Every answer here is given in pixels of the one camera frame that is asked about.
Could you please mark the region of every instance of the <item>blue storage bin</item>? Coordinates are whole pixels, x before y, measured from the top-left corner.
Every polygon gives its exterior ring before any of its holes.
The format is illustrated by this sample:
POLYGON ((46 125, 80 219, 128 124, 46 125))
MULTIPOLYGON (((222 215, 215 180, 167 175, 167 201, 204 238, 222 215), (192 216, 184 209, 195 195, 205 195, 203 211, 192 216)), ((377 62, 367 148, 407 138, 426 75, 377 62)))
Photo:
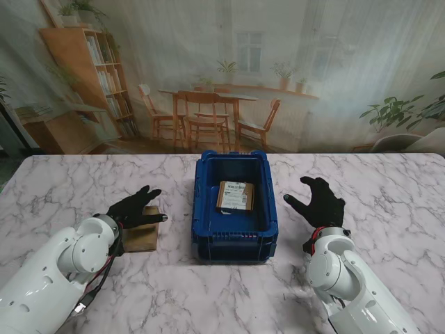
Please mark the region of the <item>blue storage bin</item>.
POLYGON ((195 174, 194 256, 205 262, 265 262, 274 255, 277 238, 277 210, 266 154, 202 153, 195 174), (253 211, 217 212, 221 181, 253 183, 253 211))

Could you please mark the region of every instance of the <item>cardboard box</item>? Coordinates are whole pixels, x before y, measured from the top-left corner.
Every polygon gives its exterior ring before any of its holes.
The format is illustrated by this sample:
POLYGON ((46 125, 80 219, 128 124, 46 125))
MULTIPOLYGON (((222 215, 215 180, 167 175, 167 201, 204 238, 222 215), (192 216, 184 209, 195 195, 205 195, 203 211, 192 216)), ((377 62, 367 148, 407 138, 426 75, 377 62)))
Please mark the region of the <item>cardboard box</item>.
POLYGON ((221 181, 216 209, 221 213, 253 210, 254 185, 244 182, 221 181))
MULTIPOLYGON (((143 214, 159 214, 158 207, 145 207, 143 214)), ((124 230, 123 245, 126 253, 152 252, 158 243, 159 223, 124 230)))

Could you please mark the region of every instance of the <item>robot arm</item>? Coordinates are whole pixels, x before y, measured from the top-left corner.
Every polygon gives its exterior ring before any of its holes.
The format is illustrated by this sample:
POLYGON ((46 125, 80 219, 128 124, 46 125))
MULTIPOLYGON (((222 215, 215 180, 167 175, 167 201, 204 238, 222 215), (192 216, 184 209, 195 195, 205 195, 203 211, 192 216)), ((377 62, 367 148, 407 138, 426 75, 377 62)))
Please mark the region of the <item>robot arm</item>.
POLYGON ((349 232, 343 228, 324 228, 318 233, 307 279, 338 334, 420 333, 400 303, 355 252, 349 232))
POLYGON ((316 228, 303 245, 307 280, 323 303, 338 334, 420 333, 391 292, 355 252, 350 232, 342 228, 345 201, 321 179, 302 177, 311 187, 309 205, 290 195, 284 200, 316 228))
POLYGON ((123 254, 122 228, 167 220, 165 214, 142 215, 160 193, 144 186, 112 205, 106 215, 87 218, 77 230, 57 232, 0 289, 0 333, 53 334, 72 312, 83 311, 100 290, 115 256, 123 254), (95 274, 104 269, 102 281, 83 296, 95 274))
POLYGON ((0 290, 0 333, 55 333, 105 265, 117 236, 108 216, 58 231, 0 290))

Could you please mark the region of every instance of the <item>white marble surface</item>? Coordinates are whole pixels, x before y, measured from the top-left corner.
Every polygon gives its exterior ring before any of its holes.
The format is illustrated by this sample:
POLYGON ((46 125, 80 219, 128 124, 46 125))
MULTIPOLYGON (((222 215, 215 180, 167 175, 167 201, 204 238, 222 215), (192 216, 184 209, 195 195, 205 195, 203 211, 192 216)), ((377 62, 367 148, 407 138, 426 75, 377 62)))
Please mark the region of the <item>white marble surface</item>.
POLYGON ((280 226, 274 258, 203 266, 191 258, 194 155, 28 158, 0 195, 0 286, 57 230, 150 184, 158 250, 124 255, 89 311, 58 334, 333 333, 304 279, 312 228, 282 199, 309 202, 299 178, 345 199, 344 226, 422 333, 445 333, 445 160, 433 154, 270 154, 280 226))

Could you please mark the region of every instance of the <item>bookshelf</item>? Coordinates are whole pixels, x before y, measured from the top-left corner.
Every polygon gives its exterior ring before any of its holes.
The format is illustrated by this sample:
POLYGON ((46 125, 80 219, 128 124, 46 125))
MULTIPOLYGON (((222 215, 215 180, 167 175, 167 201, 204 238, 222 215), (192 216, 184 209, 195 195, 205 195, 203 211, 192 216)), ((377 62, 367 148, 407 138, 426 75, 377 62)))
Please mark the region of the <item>bookshelf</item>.
POLYGON ((57 64, 78 79, 73 89, 83 102, 106 109, 122 138, 139 136, 120 55, 110 47, 113 37, 81 27, 45 28, 40 34, 57 64))

